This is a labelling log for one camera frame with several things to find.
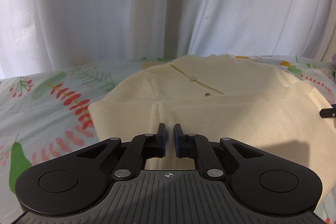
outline silver screw head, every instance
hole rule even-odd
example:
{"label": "silver screw head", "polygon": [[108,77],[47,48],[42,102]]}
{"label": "silver screw head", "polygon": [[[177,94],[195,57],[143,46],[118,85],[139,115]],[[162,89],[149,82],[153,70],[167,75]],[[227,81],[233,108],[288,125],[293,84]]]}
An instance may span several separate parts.
{"label": "silver screw head", "polygon": [[213,178],[218,178],[220,176],[222,176],[224,173],[222,170],[219,169],[210,169],[207,174]]}
{"label": "silver screw head", "polygon": [[128,177],[131,174],[131,172],[127,169],[119,169],[116,172],[114,172],[114,175],[118,178],[125,178]]}

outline red leaf pattern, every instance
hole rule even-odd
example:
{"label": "red leaf pattern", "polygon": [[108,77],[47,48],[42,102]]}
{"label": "red leaf pattern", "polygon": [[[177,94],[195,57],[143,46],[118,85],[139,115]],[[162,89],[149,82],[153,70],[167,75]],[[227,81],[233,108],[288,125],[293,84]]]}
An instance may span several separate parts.
{"label": "red leaf pattern", "polygon": [[72,138],[71,141],[78,146],[83,146],[84,145],[84,141],[80,138]]}
{"label": "red leaf pattern", "polygon": [[78,99],[81,96],[80,93],[77,93],[75,95],[72,95],[69,99],[65,100],[65,102],[63,103],[63,105],[67,106],[70,105],[72,103],[73,100]]}
{"label": "red leaf pattern", "polygon": [[69,88],[65,88],[60,90],[57,94],[56,94],[56,98],[60,97],[62,95],[62,93],[66,92]]}
{"label": "red leaf pattern", "polygon": [[50,94],[54,94],[54,92],[56,91],[57,88],[59,88],[60,86],[62,86],[63,84],[58,84],[56,85],[50,92]]}
{"label": "red leaf pattern", "polygon": [[86,137],[93,137],[93,133],[91,131],[83,130],[80,126],[75,126],[75,129]]}
{"label": "red leaf pattern", "polygon": [[94,128],[93,123],[90,124],[88,127]]}
{"label": "red leaf pattern", "polygon": [[320,81],[317,81],[317,82],[316,82],[315,79],[313,79],[313,78],[308,78],[308,76],[306,76],[306,77],[304,77],[304,78],[307,79],[307,80],[309,80],[309,81],[312,81],[313,83],[316,83],[316,84],[318,84],[318,85],[324,87],[324,88],[328,91],[329,94],[333,95],[333,92],[331,91],[331,89],[328,88],[327,86],[325,86],[324,83],[321,83]]}
{"label": "red leaf pattern", "polygon": [[81,121],[81,120],[83,120],[85,117],[89,117],[89,116],[90,116],[90,113],[86,113],[86,114],[80,116],[80,117],[78,118],[78,120]]}
{"label": "red leaf pattern", "polygon": [[43,161],[49,160],[49,158],[45,155],[45,149],[44,148],[41,149],[41,157],[42,157]]}
{"label": "red leaf pattern", "polygon": [[72,134],[72,132],[70,130],[67,130],[64,132],[64,134],[69,138],[72,139],[74,137],[74,135]]}
{"label": "red leaf pattern", "polygon": [[60,146],[60,148],[63,151],[68,152],[68,153],[71,152],[71,148],[63,142],[62,138],[56,138],[56,143]]}
{"label": "red leaf pattern", "polygon": [[75,114],[76,114],[76,115],[81,114],[83,111],[87,110],[88,107],[89,107],[89,105],[86,105],[85,107],[81,107],[81,108],[77,109],[77,110],[75,111]]}
{"label": "red leaf pattern", "polygon": [[[0,145],[0,150],[4,149],[4,145]],[[0,166],[5,166],[7,164],[7,159],[9,158],[9,153],[0,151]]]}
{"label": "red leaf pattern", "polygon": [[90,127],[90,125],[93,125],[92,120],[88,120],[83,124],[83,129],[86,129],[88,127]]}
{"label": "red leaf pattern", "polygon": [[74,93],[76,93],[76,92],[75,92],[75,91],[70,91],[70,92],[66,93],[66,94],[61,98],[61,100],[63,100],[66,96],[70,96],[70,95],[72,95],[72,94],[74,94]]}
{"label": "red leaf pattern", "polygon": [[49,150],[50,150],[50,153],[51,153],[55,158],[61,156],[61,154],[60,154],[59,152],[57,152],[57,151],[54,150],[54,146],[53,146],[52,143],[50,143],[50,145],[49,145]]}
{"label": "red leaf pattern", "polygon": [[89,99],[82,100],[82,101],[80,101],[77,105],[74,105],[74,106],[70,107],[69,110],[73,110],[73,109],[75,109],[75,108],[77,108],[77,107],[79,107],[79,106],[81,106],[81,105],[85,105],[85,104],[87,104],[89,101],[90,101]]}

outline circular cap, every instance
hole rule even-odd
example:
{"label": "circular cap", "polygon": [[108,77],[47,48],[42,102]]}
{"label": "circular cap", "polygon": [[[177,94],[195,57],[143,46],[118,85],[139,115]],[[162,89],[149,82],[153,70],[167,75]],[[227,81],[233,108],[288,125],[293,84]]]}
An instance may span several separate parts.
{"label": "circular cap", "polygon": [[273,170],[263,173],[259,177],[259,182],[267,190],[276,193],[290,192],[299,184],[299,180],[295,175],[281,170]]}
{"label": "circular cap", "polygon": [[217,177],[220,177],[222,176],[224,173],[222,170],[219,170],[219,169],[210,169],[207,174],[211,177],[214,177],[214,178],[217,178]]}
{"label": "circular cap", "polygon": [[131,174],[131,172],[127,169],[119,169],[116,172],[114,172],[114,175],[118,178],[125,178],[128,177]]}
{"label": "circular cap", "polygon": [[77,183],[77,175],[64,170],[51,171],[41,176],[39,180],[40,187],[52,193],[68,191],[74,188]]}

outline curtain fold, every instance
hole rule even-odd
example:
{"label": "curtain fold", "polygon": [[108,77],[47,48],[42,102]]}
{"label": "curtain fold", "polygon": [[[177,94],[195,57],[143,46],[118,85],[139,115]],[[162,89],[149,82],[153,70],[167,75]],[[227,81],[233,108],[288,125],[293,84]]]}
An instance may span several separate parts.
{"label": "curtain fold", "polygon": [[322,59],[335,25],[331,3],[0,0],[0,78],[112,58],[229,53]]}

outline cream fleece garment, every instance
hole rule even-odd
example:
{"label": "cream fleece garment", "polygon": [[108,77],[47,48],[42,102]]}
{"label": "cream fleece garment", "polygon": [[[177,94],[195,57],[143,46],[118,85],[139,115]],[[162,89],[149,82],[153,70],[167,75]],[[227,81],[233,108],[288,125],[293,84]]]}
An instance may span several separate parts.
{"label": "cream fleece garment", "polygon": [[172,128],[180,123],[185,134],[231,137],[311,168],[322,180],[322,200],[336,183],[334,120],[319,116],[329,107],[316,88],[275,66],[188,55],[128,77],[89,111],[101,140],[130,141],[164,122],[167,156],[149,160],[148,169],[194,168],[175,157]]}

